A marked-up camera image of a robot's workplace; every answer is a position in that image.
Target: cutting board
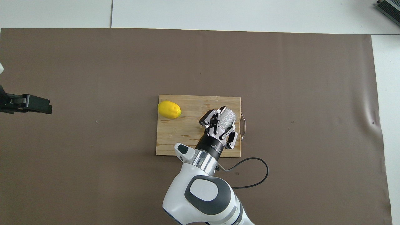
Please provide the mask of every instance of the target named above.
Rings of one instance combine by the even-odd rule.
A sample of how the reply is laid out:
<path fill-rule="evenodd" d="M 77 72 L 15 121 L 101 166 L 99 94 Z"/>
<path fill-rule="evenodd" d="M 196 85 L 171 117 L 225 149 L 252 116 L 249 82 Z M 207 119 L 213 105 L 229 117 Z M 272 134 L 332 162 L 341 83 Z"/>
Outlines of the cutting board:
<path fill-rule="evenodd" d="M 158 102 L 164 100 L 178 104 L 182 114 L 176 119 L 158 114 L 156 155 L 175 155 L 174 145 L 178 142 L 194 148 L 204 134 L 199 120 L 207 111 L 222 106 L 236 113 L 236 132 L 240 133 L 240 97 L 160 94 Z M 240 142 L 238 135 L 234 149 L 224 149 L 221 157 L 240 157 Z"/>

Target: brown tablecloth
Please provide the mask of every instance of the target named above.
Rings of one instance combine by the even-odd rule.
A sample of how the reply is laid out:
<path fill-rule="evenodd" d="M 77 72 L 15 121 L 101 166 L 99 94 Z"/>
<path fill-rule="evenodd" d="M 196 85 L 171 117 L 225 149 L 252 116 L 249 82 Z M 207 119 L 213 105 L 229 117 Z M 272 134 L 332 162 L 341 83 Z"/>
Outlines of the brown tablecloth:
<path fill-rule="evenodd" d="M 242 98 L 242 159 L 270 167 L 235 191 L 255 224 L 391 224 L 369 35 L 2 29 L 0 62 L 7 93 L 53 105 L 0 114 L 2 224 L 174 224 L 162 201 L 182 163 L 155 155 L 159 94 Z"/>

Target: yellow lemon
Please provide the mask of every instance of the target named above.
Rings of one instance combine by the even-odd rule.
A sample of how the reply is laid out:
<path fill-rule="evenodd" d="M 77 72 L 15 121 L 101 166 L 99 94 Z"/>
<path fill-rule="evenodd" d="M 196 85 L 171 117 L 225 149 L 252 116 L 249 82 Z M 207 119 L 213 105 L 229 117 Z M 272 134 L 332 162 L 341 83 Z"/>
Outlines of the yellow lemon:
<path fill-rule="evenodd" d="M 158 104 L 158 113 L 163 117 L 174 119 L 182 113 L 180 107 L 170 101 L 162 101 Z"/>

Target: white robotic arm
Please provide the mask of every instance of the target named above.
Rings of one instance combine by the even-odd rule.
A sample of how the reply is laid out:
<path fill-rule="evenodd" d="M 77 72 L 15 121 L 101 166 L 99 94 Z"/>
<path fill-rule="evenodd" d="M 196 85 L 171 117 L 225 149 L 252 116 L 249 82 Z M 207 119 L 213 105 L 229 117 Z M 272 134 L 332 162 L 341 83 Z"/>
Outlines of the white robotic arm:
<path fill-rule="evenodd" d="M 235 114 L 226 107 L 210 110 L 200 120 L 205 132 L 196 149 L 175 145 L 182 169 L 173 180 L 162 204 L 179 224 L 252 225 L 231 186 L 214 177 L 223 148 L 232 149 L 237 133 Z"/>

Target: white floor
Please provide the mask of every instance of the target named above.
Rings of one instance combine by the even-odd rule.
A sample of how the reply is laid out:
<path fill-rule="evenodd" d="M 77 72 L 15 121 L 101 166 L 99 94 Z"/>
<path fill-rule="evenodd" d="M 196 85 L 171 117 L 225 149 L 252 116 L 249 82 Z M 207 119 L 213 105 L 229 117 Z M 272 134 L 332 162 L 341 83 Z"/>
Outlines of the white floor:
<path fill-rule="evenodd" d="M 392 220 L 393 225 L 400 225 L 400 26 L 375 10 L 374 2 L 3 0 L 0 28 L 129 27 L 372 34 Z"/>

